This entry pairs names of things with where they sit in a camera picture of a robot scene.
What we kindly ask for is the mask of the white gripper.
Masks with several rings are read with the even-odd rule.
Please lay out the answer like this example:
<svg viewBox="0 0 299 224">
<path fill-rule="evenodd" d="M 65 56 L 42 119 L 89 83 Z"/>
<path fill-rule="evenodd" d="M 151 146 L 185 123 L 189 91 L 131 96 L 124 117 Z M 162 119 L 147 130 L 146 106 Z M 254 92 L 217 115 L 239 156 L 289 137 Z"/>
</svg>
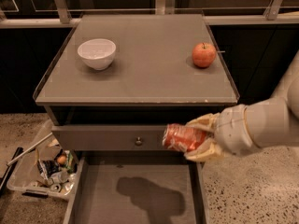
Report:
<svg viewBox="0 0 299 224">
<path fill-rule="evenodd" d="M 184 157 L 188 161 L 206 162 L 223 158 L 225 156 L 223 149 L 237 156 L 260 152 L 260 148 L 249 135 L 245 118 L 246 108 L 245 105 L 228 107 L 220 114 L 209 113 L 187 122 L 188 127 L 214 132 L 216 141 L 208 138 L 196 150 L 186 152 Z"/>
</svg>

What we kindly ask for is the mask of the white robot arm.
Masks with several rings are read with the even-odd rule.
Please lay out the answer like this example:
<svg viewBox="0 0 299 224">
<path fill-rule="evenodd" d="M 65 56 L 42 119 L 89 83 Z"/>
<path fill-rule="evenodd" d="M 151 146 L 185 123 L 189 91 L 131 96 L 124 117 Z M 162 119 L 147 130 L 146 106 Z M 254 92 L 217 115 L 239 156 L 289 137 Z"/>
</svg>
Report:
<svg viewBox="0 0 299 224">
<path fill-rule="evenodd" d="M 247 156 L 266 147 L 299 145 L 299 52 L 271 97 L 253 105 L 235 105 L 188 123 L 213 133 L 203 147 L 187 152 L 189 161 Z"/>
</svg>

